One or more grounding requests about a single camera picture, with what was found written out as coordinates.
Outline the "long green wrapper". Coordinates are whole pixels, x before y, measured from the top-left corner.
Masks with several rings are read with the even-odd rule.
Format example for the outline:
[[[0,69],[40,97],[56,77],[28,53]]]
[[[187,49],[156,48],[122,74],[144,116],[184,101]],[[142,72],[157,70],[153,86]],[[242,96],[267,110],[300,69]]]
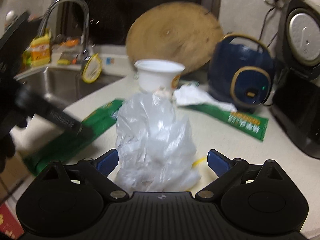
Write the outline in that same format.
[[[51,161],[59,160],[64,163],[76,156],[116,123],[123,102],[123,99],[115,99],[87,116],[81,123],[91,129],[88,135],[63,132],[35,153],[23,158],[28,171],[37,176]]]

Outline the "short green wrapper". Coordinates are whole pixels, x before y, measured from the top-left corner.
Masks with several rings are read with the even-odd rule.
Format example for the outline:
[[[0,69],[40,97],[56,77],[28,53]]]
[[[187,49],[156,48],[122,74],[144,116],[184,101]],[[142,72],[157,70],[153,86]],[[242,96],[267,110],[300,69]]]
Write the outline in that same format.
[[[211,117],[214,117],[229,126],[232,126],[247,135],[263,141],[268,126],[268,119],[257,115],[243,113],[243,112],[229,112],[219,109],[213,105],[190,105],[186,106],[198,112],[202,112]]]

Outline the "clear plastic bag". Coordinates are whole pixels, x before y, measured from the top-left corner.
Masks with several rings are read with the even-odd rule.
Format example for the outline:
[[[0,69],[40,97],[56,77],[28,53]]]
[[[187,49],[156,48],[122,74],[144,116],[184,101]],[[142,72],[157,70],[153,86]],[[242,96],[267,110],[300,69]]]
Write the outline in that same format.
[[[176,118],[167,98],[136,93],[117,114],[120,169],[116,184],[128,193],[187,191],[201,179],[189,118]]]

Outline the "white tissue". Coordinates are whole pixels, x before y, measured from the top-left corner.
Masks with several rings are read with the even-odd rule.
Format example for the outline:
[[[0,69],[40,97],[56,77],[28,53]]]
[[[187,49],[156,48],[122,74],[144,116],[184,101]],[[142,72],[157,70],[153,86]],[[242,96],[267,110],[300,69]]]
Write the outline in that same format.
[[[173,96],[178,106],[211,105],[222,111],[237,112],[232,103],[222,102],[213,98],[209,93],[195,85],[183,85],[175,90]]]

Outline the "white paper bowl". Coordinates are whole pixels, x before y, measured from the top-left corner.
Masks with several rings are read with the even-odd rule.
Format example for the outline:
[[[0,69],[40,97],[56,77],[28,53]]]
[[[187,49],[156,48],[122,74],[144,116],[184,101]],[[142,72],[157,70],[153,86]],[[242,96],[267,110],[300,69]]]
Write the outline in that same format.
[[[175,90],[185,70],[185,66],[180,63],[159,59],[138,60],[134,66],[138,70],[138,84],[146,92],[159,88]]]

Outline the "yellow round sponge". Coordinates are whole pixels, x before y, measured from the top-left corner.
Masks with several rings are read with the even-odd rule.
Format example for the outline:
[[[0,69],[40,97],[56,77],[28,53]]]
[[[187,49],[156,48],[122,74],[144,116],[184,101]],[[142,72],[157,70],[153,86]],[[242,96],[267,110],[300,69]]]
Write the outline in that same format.
[[[195,168],[196,166],[200,165],[202,162],[206,161],[206,157],[202,157],[200,159],[197,159],[196,161],[193,162],[192,168]]]

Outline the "chrome kitchen faucet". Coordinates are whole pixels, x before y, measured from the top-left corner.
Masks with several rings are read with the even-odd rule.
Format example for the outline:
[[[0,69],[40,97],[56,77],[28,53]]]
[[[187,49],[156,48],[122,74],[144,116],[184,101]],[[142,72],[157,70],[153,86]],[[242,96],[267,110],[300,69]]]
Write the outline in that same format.
[[[77,64],[81,64],[81,72],[83,72],[91,57],[89,55],[89,8],[84,0],[56,0],[52,3],[42,18],[36,38],[44,36],[52,11],[60,4],[67,2],[72,3],[72,5],[69,5],[69,9],[63,6],[61,14],[58,14],[58,17],[61,16],[62,23],[60,29],[67,36],[80,37],[82,50],[78,56]]]

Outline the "stainless steel sink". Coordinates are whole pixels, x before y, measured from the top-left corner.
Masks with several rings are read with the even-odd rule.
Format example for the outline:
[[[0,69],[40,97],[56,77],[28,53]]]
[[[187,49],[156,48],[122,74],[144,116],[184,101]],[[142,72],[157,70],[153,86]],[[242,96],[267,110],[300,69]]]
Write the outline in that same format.
[[[41,67],[16,76],[18,82],[60,109],[121,79],[118,75],[102,73],[93,83],[85,83],[78,70],[56,67]]]

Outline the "yellow detergent bottle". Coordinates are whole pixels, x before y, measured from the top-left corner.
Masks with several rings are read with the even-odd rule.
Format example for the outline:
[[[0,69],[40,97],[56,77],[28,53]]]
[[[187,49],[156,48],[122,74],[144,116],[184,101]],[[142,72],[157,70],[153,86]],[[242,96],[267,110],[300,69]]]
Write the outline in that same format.
[[[34,38],[30,44],[31,49],[31,67],[39,67],[48,64],[51,59],[50,40],[52,32],[46,28],[45,34],[41,37]]]

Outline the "yellow grey scrub sponge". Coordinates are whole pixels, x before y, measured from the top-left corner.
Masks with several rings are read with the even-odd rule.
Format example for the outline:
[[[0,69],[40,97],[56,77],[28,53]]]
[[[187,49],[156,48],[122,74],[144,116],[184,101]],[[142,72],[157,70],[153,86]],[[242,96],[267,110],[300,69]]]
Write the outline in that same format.
[[[59,65],[70,65],[76,62],[77,53],[74,51],[64,51],[57,61]]]

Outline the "yellow mesh sink strainer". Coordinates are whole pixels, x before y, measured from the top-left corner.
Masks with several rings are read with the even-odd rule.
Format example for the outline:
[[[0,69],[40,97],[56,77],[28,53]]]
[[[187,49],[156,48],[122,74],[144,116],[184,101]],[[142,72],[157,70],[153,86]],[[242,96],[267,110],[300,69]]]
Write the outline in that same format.
[[[88,56],[82,67],[82,80],[85,83],[95,82],[102,72],[103,63],[98,53]]]

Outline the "black open rice cooker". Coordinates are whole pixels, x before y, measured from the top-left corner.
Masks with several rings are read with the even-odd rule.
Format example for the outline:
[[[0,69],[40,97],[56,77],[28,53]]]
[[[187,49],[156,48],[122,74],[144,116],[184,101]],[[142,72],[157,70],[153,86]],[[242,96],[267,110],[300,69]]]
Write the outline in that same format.
[[[289,139],[319,158],[319,13],[302,0],[282,8],[275,46],[276,91],[270,111]]]

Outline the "blue rice cooker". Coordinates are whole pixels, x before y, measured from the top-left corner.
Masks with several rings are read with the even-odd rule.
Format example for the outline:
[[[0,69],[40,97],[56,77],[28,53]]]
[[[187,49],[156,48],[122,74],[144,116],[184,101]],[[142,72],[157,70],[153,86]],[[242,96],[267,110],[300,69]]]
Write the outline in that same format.
[[[215,46],[208,92],[216,100],[253,113],[270,96],[276,68],[268,48],[253,37],[227,34]]]

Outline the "black colander pan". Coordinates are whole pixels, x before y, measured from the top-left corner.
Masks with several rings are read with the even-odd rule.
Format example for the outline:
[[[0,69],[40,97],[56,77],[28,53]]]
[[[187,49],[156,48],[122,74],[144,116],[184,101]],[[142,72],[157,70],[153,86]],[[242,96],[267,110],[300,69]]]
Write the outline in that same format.
[[[125,21],[119,0],[84,0],[89,9],[89,40],[119,45],[125,38]]]

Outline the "round wooden cutting board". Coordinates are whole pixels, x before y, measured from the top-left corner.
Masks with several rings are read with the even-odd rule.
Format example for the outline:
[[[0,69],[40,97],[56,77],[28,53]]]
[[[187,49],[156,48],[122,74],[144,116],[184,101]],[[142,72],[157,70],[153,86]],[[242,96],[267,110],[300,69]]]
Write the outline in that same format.
[[[219,20],[205,7],[170,2],[139,16],[129,29],[125,47],[131,63],[169,60],[184,65],[187,74],[210,61],[222,37]]]

